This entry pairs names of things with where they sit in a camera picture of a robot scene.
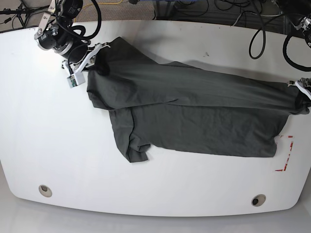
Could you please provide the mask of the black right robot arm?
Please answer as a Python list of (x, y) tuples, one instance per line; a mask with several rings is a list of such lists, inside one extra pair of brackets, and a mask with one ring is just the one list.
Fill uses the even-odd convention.
[(71, 66), (81, 67), (84, 61), (86, 66), (82, 71), (95, 65), (97, 52), (90, 44), (101, 29), (102, 14), (97, 1), (93, 0), (92, 4), (97, 12), (97, 26), (92, 34), (86, 35), (84, 26), (73, 24), (83, 8), (82, 0), (53, 0), (35, 34), (35, 40), (42, 50), (54, 50), (65, 58), (63, 67), (67, 67), (70, 74), (73, 73)]

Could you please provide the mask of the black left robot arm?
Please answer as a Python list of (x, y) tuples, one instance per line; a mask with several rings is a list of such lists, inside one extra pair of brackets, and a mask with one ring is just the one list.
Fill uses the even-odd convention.
[[(301, 31), (308, 47), (311, 46), (311, 2), (309, 0), (276, 0), (274, 3), (280, 11), (288, 18), (296, 31)], [(294, 36), (290, 32), (283, 43), (282, 53), (285, 61), (295, 69), (303, 72), (310, 72), (311, 68), (299, 65), (292, 61), (287, 55), (287, 46), (290, 39)], [(311, 80), (302, 78), (298, 81), (289, 82), (288, 85), (296, 86), (300, 92), (308, 98), (311, 97)]]

